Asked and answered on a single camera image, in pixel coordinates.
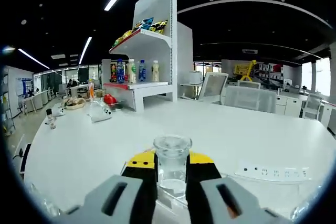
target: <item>floor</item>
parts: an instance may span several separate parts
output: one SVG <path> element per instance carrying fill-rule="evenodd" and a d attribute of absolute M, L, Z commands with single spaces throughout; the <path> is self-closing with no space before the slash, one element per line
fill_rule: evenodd
<path fill-rule="evenodd" d="M 14 154 L 15 148 L 23 135 L 25 135 L 27 143 L 33 141 L 36 132 L 46 117 L 46 109 L 52 108 L 59 102 L 58 98 L 54 98 L 44 105 L 42 109 L 37 110 L 36 113 L 34 111 L 27 113 L 27 115 L 21 113 L 13 119 L 16 131 L 7 139 L 8 148 L 12 154 Z"/>

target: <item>power strip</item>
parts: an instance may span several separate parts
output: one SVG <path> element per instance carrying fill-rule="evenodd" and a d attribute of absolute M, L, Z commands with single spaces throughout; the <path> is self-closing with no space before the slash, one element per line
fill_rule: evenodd
<path fill-rule="evenodd" d="M 311 180 L 309 167 L 271 167 L 240 161 L 236 175 L 275 182 L 303 182 Z"/>

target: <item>glass jar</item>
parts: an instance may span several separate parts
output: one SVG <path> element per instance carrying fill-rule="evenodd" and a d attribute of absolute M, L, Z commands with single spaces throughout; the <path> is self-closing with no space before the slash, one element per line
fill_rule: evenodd
<path fill-rule="evenodd" d="M 158 185 L 174 197 L 185 196 L 186 158 L 192 146 L 188 137 L 167 135 L 154 139 L 158 156 Z"/>

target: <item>blue bottle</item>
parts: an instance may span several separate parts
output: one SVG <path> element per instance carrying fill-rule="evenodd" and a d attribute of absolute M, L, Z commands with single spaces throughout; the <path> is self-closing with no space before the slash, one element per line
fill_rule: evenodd
<path fill-rule="evenodd" d="M 117 62 L 117 83 L 124 83 L 125 75 L 124 75 L 124 66 L 122 64 L 122 60 L 118 59 Z"/>
<path fill-rule="evenodd" d="M 140 60 L 139 64 L 139 81 L 146 81 L 146 65 L 144 60 Z"/>

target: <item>ceiling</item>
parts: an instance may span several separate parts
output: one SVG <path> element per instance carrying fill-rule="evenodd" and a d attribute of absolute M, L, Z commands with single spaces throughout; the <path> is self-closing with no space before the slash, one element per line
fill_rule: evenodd
<path fill-rule="evenodd" d="M 110 58 L 114 41 L 131 29 L 138 0 L 118 0 L 109 12 L 109 0 L 4 0 L 0 45 L 21 48 L 51 69 L 77 65 L 88 37 L 92 41 L 82 65 Z M 211 0 L 177 0 L 179 11 Z M 336 0 L 273 0 L 307 10 L 336 26 Z M 178 14 L 193 30 L 194 60 L 258 59 L 298 66 L 329 57 L 327 45 L 336 33 L 328 25 L 297 9 L 278 4 L 235 2 L 214 4 Z M 316 56 L 303 55 L 314 51 Z M 242 49 L 258 50 L 250 55 Z M 53 60 L 51 55 L 65 54 Z M 33 72 L 46 68 L 19 51 L 1 55 L 1 62 Z"/>

